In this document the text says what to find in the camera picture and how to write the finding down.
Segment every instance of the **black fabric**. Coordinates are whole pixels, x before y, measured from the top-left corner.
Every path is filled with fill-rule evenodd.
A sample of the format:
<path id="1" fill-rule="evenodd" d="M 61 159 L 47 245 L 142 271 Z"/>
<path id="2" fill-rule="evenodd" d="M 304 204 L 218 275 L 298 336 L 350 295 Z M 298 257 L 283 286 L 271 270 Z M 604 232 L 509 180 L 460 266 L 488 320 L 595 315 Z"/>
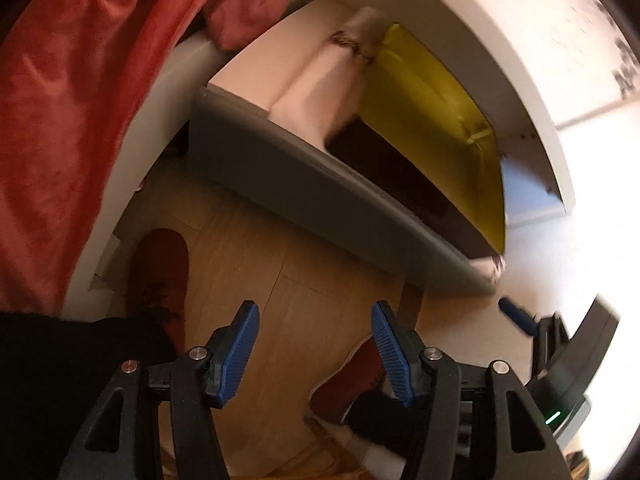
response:
<path id="1" fill-rule="evenodd" d="M 357 436 L 407 458 L 417 420 L 415 410 L 380 390 L 370 390 L 358 396 L 346 423 Z"/>
<path id="2" fill-rule="evenodd" d="M 55 479 L 121 362 L 175 358 L 162 327 L 145 316 L 82 323 L 0 313 L 0 478 Z"/>

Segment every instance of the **green led light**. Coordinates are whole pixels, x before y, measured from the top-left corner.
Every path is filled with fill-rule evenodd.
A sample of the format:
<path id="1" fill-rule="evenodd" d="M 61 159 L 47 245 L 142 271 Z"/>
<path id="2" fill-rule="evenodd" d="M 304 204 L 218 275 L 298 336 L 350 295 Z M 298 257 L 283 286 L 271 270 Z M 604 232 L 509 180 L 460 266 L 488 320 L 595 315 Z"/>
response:
<path id="1" fill-rule="evenodd" d="M 560 412 L 555 412 L 553 415 L 551 415 L 545 422 L 545 424 L 551 424 L 554 420 L 556 420 L 556 418 L 558 418 L 560 416 Z"/>

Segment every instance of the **open drawer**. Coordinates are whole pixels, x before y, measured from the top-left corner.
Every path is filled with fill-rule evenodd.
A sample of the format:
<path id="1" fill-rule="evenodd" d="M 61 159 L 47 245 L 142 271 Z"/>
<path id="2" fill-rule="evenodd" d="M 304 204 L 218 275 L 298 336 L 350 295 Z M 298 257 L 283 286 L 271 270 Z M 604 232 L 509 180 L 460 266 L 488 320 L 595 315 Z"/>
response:
<path id="1" fill-rule="evenodd" d="M 190 157 L 213 180 L 383 269 L 407 275 L 430 294 L 490 294 L 493 285 L 408 208 L 321 145 L 268 120 L 273 104 L 359 4 L 381 4 L 389 23 L 415 23 L 385 1 L 350 0 L 347 5 L 315 0 L 241 51 L 196 100 Z M 417 30 L 420 36 L 412 33 L 422 41 L 426 31 Z M 486 95 L 476 101 L 484 105 L 482 113 L 502 153 L 507 218 L 513 223 L 562 214 L 565 206 L 548 150 L 508 80 L 484 54 L 512 94 L 505 105 L 494 101 L 492 107 Z M 471 87 L 478 91 L 477 84 Z M 502 109 L 509 105 L 517 109 Z"/>

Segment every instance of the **leg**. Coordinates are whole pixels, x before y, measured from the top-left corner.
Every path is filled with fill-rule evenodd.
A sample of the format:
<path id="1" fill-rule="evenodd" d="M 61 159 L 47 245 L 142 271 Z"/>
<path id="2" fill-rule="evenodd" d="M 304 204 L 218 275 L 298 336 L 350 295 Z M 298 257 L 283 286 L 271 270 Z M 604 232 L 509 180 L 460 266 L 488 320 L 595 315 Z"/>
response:
<path id="1" fill-rule="evenodd" d="M 150 320 L 80 323 L 0 314 L 0 478 L 55 478 L 104 385 L 126 359 L 175 359 Z"/>
<path id="2" fill-rule="evenodd" d="M 118 366 L 184 351 L 189 253 L 171 230 L 149 233 L 131 263 L 127 317 L 94 323 L 0 314 L 0 478 L 55 478 Z"/>
<path id="3" fill-rule="evenodd" d="M 346 423 L 356 435 L 407 458 L 416 429 L 415 415 L 399 400 L 379 390 L 369 390 L 353 403 Z"/>
<path id="4" fill-rule="evenodd" d="M 370 337 L 312 392 L 309 405 L 319 418 L 348 424 L 358 436 L 406 457 L 415 417 L 399 400 L 377 389 L 384 375 L 378 348 Z"/>

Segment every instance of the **metal screw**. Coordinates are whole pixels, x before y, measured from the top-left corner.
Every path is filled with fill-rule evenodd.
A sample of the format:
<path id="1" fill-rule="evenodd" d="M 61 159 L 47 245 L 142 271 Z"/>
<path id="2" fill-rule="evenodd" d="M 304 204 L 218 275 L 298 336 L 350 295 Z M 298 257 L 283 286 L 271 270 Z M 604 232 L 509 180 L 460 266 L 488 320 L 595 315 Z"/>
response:
<path id="1" fill-rule="evenodd" d="M 509 365 L 504 361 L 496 361 L 494 363 L 494 370 L 497 374 L 504 375 L 509 371 Z"/>
<path id="2" fill-rule="evenodd" d="M 442 352 L 433 346 L 424 349 L 424 356 L 429 361 L 437 361 L 442 357 Z"/>
<path id="3" fill-rule="evenodd" d="M 132 374 L 138 369 L 138 361 L 134 361 L 133 359 L 129 359 L 124 361 L 120 365 L 120 370 L 122 370 L 126 374 Z"/>
<path id="4" fill-rule="evenodd" d="M 194 361 L 200 361 L 207 356 L 207 349 L 204 346 L 196 346 L 189 350 L 189 357 Z"/>

